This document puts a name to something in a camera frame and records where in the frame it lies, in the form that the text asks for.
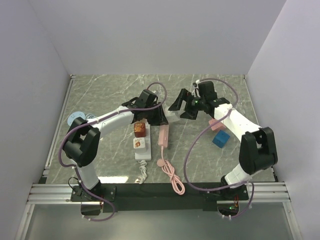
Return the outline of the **pink cube plug adapter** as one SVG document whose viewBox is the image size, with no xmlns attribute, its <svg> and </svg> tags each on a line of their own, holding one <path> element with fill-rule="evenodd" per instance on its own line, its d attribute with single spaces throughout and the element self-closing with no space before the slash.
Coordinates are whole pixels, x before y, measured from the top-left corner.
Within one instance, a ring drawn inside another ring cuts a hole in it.
<svg viewBox="0 0 320 240">
<path fill-rule="evenodd" d="M 220 131 L 226 128 L 226 126 L 223 123 L 218 122 L 215 118 L 212 118 L 211 120 L 209 120 L 208 123 L 209 125 L 214 124 L 213 126 L 211 126 L 212 131 Z"/>
</svg>

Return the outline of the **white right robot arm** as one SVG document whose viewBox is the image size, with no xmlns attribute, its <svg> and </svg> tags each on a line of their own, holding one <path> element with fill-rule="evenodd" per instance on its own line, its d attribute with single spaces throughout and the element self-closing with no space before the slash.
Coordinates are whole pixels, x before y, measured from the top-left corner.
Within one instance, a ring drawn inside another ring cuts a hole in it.
<svg viewBox="0 0 320 240">
<path fill-rule="evenodd" d="M 240 141 L 238 164 L 222 177 L 222 185 L 212 188 L 222 198 L 230 200 L 237 194 L 237 188 L 247 183 L 253 175 L 274 166 L 278 162 L 275 135 L 270 127 L 261 127 L 236 110 L 237 102 L 230 103 L 218 97 L 214 78 L 199 79 L 194 83 L 198 96 L 185 88 L 181 89 L 169 111 L 179 111 L 185 103 L 182 119 L 196 120 L 200 111 L 222 123 Z"/>
</svg>

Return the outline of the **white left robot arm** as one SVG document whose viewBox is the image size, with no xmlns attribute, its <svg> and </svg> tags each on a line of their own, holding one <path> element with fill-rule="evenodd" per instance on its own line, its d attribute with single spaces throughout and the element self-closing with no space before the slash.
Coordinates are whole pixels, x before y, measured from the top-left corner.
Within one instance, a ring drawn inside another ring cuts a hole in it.
<svg viewBox="0 0 320 240">
<path fill-rule="evenodd" d="M 73 121 L 58 151 L 58 160 L 65 167 L 74 167 L 79 181 L 84 185 L 82 195 L 88 201 L 100 195 L 100 180 L 93 164 L 97 156 L 101 137 L 143 119 L 151 126 L 167 125 L 162 104 L 158 96 L 144 89 L 140 96 L 122 103 L 115 110 L 96 118 Z"/>
</svg>

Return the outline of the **blue cube plug adapter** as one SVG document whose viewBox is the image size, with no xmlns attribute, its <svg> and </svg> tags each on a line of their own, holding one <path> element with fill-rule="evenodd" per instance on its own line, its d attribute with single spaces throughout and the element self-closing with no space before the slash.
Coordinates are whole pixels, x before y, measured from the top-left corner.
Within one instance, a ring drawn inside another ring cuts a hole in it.
<svg viewBox="0 0 320 240">
<path fill-rule="evenodd" d="M 222 149 L 229 139 L 230 135 L 226 133 L 224 130 L 220 130 L 213 138 L 212 143 Z"/>
</svg>

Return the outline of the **plain white cube adapter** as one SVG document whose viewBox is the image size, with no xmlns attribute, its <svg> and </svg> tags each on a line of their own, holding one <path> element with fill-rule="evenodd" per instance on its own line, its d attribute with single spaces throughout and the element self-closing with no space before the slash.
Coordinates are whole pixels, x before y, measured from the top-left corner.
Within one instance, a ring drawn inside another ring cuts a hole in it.
<svg viewBox="0 0 320 240">
<path fill-rule="evenodd" d="M 181 120 L 179 117 L 179 114 L 175 111 L 168 111 L 165 115 L 169 124 L 172 124 Z"/>
</svg>

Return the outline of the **light blue round socket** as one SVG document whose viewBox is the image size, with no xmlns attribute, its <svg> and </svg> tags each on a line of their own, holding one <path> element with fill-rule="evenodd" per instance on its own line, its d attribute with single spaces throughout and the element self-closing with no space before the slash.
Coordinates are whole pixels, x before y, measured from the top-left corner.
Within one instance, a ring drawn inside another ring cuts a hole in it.
<svg viewBox="0 0 320 240">
<path fill-rule="evenodd" d="M 77 118 L 82 118 L 83 120 L 86 119 L 86 115 L 84 112 L 82 111 L 76 111 L 76 112 L 73 112 L 68 118 L 67 118 L 67 124 L 68 126 L 71 126 L 72 123 L 74 122 L 75 119 Z"/>
</svg>

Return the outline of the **pink power strip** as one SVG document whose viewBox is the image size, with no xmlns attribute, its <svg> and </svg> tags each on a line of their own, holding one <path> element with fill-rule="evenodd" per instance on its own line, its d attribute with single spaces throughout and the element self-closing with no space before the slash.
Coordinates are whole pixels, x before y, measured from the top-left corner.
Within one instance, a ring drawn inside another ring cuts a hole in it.
<svg viewBox="0 0 320 240">
<path fill-rule="evenodd" d="M 167 148 L 169 141 L 169 125 L 161 125 L 159 128 L 158 145 Z"/>
</svg>

